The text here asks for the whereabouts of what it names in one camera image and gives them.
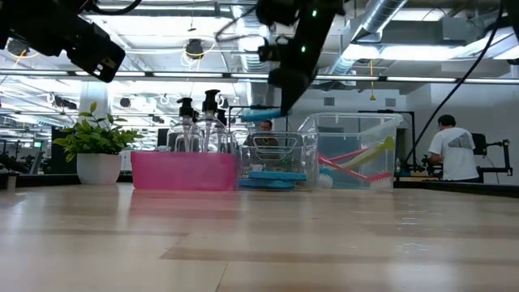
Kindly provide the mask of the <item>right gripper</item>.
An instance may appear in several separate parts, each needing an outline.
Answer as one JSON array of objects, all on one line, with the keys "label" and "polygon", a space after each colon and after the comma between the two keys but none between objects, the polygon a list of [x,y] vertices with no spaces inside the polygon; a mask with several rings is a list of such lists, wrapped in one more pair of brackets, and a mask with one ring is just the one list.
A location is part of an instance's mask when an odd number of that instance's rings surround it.
[{"label": "right gripper", "polygon": [[287,116],[315,79],[317,62],[328,31],[336,15],[345,15],[343,7],[301,7],[297,10],[296,31],[286,43],[259,47],[261,61],[279,62],[271,70],[268,83],[281,88],[281,115]]}]

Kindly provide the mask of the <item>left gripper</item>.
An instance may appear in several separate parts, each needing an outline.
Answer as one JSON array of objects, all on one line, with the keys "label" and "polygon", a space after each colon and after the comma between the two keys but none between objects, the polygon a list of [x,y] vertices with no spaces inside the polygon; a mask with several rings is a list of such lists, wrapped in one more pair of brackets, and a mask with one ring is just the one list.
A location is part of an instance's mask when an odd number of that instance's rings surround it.
[{"label": "left gripper", "polygon": [[126,57],[125,50],[95,23],[78,15],[66,21],[67,57],[90,75],[110,83]]}]

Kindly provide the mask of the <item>blue scrub sponge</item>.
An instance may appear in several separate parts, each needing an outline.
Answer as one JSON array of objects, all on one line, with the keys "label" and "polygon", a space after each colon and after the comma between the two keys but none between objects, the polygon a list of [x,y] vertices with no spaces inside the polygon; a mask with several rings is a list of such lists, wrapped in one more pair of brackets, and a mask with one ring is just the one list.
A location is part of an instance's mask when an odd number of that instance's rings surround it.
[{"label": "blue scrub sponge", "polygon": [[282,180],[241,178],[238,187],[242,189],[260,190],[293,190],[295,188],[295,183]]},{"label": "blue scrub sponge", "polygon": [[307,176],[301,173],[279,171],[251,171],[250,179],[281,180],[281,181],[307,181]]},{"label": "blue scrub sponge", "polygon": [[242,110],[238,116],[243,122],[262,122],[275,118],[283,118],[285,114],[277,107],[251,107]]}]

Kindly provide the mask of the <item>red dish brush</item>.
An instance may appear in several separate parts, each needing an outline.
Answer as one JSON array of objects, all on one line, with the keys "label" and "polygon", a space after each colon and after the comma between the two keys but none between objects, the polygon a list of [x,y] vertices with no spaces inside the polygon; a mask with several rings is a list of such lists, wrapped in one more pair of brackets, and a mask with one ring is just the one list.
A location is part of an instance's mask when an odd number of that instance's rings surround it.
[{"label": "red dish brush", "polygon": [[321,155],[318,156],[318,161],[321,164],[331,167],[332,170],[339,170],[342,173],[353,176],[362,182],[369,183],[370,189],[389,189],[393,187],[393,174],[390,172],[366,176],[351,170],[350,168],[339,166],[337,163],[332,162]]},{"label": "red dish brush", "polygon": [[359,150],[356,150],[356,151],[353,151],[353,152],[348,152],[346,154],[343,154],[343,155],[340,155],[340,156],[337,156],[337,157],[331,157],[331,158],[328,158],[329,161],[342,161],[342,160],[345,160],[345,159],[350,159],[352,157],[356,157],[364,152],[366,152],[367,150],[369,150],[369,148],[362,148],[362,149],[359,149]]}]

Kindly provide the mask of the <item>yellow-green dish brush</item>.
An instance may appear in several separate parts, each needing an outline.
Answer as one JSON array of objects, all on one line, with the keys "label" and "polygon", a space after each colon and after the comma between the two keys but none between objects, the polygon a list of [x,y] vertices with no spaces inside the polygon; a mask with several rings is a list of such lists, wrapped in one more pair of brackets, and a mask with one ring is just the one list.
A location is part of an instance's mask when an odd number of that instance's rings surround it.
[{"label": "yellow-green dish brush", "polygon": [[341,164],[341,167],[353,169],[360,165],[365,165],[367,162],[380,157],[385,151],[392,151],[394,149],[395,139],[392,136],[387,136],[377,145],[369,148],[363,148],[355,152],[350,160]]}]

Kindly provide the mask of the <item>person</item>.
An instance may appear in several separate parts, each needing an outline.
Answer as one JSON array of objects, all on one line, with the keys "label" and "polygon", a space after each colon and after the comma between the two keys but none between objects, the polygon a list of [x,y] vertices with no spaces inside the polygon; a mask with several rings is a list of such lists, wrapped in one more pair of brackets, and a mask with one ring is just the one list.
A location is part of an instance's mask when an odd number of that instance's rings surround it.
[{"label": "person", "polygon": [[449,114],[438,118],[438,126],[439,131],[428,149],[430,163],[443,165],[443,181],[475,183],[479,175],[471,133],[458,127],[456,119]]},{"label": "person", "polygon": [[246,141],[243,143],[246,146],[258,146],[273,148],[279,145],[276,138],[272,137],[272,122],[270,120],[262,121],[259,125],[259,129],[253,131],[247,136]]}]

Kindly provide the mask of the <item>tall clear plastic bin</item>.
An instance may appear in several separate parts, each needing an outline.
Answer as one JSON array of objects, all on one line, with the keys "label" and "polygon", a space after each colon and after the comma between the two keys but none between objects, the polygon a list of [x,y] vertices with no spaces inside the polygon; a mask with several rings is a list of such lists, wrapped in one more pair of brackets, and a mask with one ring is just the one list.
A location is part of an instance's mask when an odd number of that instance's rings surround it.
[{"label": "tall clear plastic bin", "polygon": [[[400,114],[381,113],[318,113],[307,117],[299,127],[301,132],[317,134],[317,162],[319,169],[328,167],[319,163],[318,156],[337,157],[382,142],[385,137],[395,139],[395,149],[351,170],[366,176],[384,172],[394,175],[397,146],[397,128],[403,121]],[[335,161],[339,166],[350,159]]]}]

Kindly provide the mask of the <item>long ceiling light strip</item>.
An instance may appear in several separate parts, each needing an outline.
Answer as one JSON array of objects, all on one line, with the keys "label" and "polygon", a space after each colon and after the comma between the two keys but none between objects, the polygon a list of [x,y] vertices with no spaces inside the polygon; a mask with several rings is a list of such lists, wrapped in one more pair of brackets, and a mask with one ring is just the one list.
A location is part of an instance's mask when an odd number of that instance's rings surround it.
[{"label": "long ceiling light strip", "polygon": [[[16,70],[0,69],[0,75],[23,76],[50,79],[95,79],[85,71],[55,71],[55,70]],[[268,74],[264,73],[228,73],[203,71],[120,71],[114,80],[186,80],[187,82],[264,82]],[[381,83],[417,83],[417,84],[454,84],[459,78],[453,77],[406,77],[384,75],[317,75],[315,82],[345,81],[345,82],[381,82]],[[519,79],[505,78],[467,78],[466,84],[519,85]]]}]

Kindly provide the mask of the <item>black ceiling device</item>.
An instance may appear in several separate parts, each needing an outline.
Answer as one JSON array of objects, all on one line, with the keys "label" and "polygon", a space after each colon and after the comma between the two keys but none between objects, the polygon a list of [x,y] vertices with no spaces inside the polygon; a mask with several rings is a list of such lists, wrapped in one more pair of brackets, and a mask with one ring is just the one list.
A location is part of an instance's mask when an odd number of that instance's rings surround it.
[{"label": "black ceiling device", "polygon": [[185,48],[185,54],[190,59],[201,59],[204,56],[204,48],[200,39],[190,39]]}]

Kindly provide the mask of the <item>green plant in white pot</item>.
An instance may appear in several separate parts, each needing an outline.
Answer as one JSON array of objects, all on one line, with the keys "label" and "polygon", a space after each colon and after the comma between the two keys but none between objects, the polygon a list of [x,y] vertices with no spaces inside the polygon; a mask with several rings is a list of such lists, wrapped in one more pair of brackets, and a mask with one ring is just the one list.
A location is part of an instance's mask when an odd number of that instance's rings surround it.
[{"label": "green plant in white pot", "polygon": [[120,152],[143,136],[138,131],[124,130],[122,119],[111,114],[96,113],[97,103],[79,113],[72,127],[61,129],[66,136],[53,143],[63,148],[67,162],[76,162],[82,184],[110,185],[117,182],[122,168]]}]

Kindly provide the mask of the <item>black monitor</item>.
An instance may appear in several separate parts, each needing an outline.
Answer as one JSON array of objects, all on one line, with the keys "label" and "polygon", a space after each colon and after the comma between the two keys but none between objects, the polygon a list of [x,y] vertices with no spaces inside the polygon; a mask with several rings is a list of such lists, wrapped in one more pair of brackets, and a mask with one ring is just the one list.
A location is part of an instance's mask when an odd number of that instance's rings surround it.
[{"label": "black monitor", "polygon": [[63,147],[55,144],[54,141],[59,138],[66,138],[67,133],[61,132],[57,127],[51,129],[51,173],[52,174],[77,174],[76,159],[71,162],[66,161],[67,153]]}]

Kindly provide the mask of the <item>pink plastic bin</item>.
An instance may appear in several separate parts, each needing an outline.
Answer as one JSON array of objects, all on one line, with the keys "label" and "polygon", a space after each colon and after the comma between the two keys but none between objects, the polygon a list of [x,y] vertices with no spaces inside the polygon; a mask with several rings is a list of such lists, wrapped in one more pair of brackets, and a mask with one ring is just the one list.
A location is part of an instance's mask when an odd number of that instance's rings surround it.
[{"label": "pink plastic bin", "polygon": [[132,180],[139,190],[233,191],[238,185],[234,155],[218,152],[133,152]]}]

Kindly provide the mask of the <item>black aluminium table frame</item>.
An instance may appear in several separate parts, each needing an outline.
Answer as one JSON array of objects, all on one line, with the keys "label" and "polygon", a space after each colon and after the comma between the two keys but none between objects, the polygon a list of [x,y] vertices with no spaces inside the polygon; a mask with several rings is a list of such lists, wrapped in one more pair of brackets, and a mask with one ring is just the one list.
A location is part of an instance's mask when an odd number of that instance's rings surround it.
[{"label": "black aluminium table frame", "polygon": [[[16,178],[16,187],[50,187],[80,184],[77,174],[17,174],[0,173],[0,190],[7,188],[8,178]],[[481,184],[467,182],[438,181],[397,181],[395,189],[423,189],[431,191],[447,191],[465,194],[489,195],[519,199],[519,186],[501,184]]]}]

